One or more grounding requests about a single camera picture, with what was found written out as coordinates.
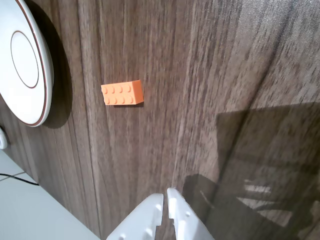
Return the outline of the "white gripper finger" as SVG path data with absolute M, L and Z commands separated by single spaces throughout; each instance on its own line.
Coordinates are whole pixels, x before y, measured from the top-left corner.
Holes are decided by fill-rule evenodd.
M 162 224 L 164 195 L 145 198 L 107 237 L 107 240 L 154 240 Z
M 173 220 L 177 240 L 214 240 L 191 206 L 175 188 L 167 189 L 168 217 Z

